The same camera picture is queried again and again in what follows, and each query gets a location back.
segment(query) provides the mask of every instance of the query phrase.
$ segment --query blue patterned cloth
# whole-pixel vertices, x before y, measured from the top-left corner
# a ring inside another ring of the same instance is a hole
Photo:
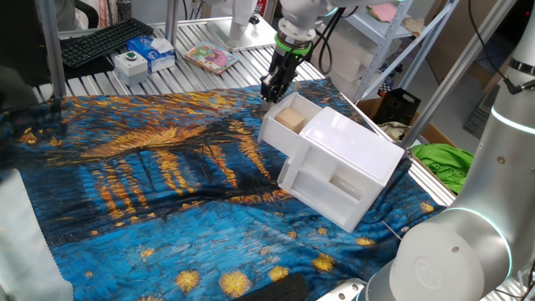
[[[292,91],[363,123],[326,81]],[[399,235],[440,210],[402,161],[354,232],[279,190],[284,156],[259,145],[259,87],[77,97],[0,116],[75,300],[229,300],[301,273],[316,299],[369,279]]]

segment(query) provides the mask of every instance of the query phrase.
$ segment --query white box compartment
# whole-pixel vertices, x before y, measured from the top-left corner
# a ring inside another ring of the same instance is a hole
[[[310,120],[321,111],[321,108],[299,93],[294,92],[272,107],[262,121],[262,127],[258,135],[258,142],[266,141],[286,156],[292,156],[301,142],[299,134],[296,134],[280,122],[276,121],[277,115],[286,108],[292,108],[306,118],[305,127]]]
[[[307,118],[299,134],[275,117],[292,107]],[[292,94],[264,117],[259,141],[288,156],[279,186],[352,232],[388,183],[403,149],[327,107]]]

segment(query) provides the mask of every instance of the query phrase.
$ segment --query metal pole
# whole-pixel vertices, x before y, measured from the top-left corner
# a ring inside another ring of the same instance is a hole
[[[492,36],[514,3],[515,0],[498,0],[498,2],[494,5],[494,8],[492,8],[491,12],[488,14],[487,18],[479,29],[481,37],[484,41],[487,41]],[[401,147],[408,149],[415,143],[416,139],[418,139],[418,136],[429,124],[436,108],[438,108],[442,100],[444,100],[450,94],[453,88],[455,88],[462,75],[464,75],[464,73],[468,70],[468,67],[470,67],[471,63],[481,52],[481,50],[482,45],[477,36],[474,34],[474,37],[466,46],[464,52],[461,54],[453,68],[451,68],[450,73],[446,76],[444,81],[442,81],[442,84],[431,97],[429,104],[427,104],[422,111],[420,118],[412,125],[405,138],[400,142]]]
[[[420,51],[416,55],[414,61],[410,65],[409,69],[407,70],[407,73],[403,77],[400,83],[400,88],[407,89],[409,87],[410,82],[416,75],[416,71],[420,68],[422,63],[424,62],[425,58],[427,58],[427,54],[431,50],[431,47],[433,47],[433,44],[435,44],[436,39],[438,38],[439,34],[441,34],[442,29],[450,19],[450,16],[455,11],[455,7],[459,3],[459,0],[450,0],[449,3],[445,6],[444,9],[448,8],[448,14],[444,17],[442,22],[436,26],[433,31],[430,33],[429,37],[425,39],[424,44],[421,46]]]
[[[173,47],[176,41],[179,6],[180,2],[178,0],[167,0],[166,39]]]
[[[41,18],[43,23],[44,41],[47,47],[48,67],[50,68],[53,94],[56,97],[65,96],[64,64],[61,60],[61,48],[59,47],[58,21],[53,0],[41,0]]]

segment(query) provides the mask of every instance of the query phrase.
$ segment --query tissue box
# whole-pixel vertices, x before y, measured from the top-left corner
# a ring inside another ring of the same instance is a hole
[[[126,42],[128,51],[136,51],[149,63],[149,71],[156,72],[175,65],[173,46],[164,38],[138,37]]]

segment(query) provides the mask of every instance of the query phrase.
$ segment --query pink object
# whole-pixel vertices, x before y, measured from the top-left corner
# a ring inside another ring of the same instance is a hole
[[[214,60],[214,63],[216,63],[219,67],[225,67],[227,65],[227,56],[219,50],[214,50],[214,54],[217,54],[217,58]]]
[[[381,22],[392,22],[398,8],[392,3],[369,5],[374,14]]]

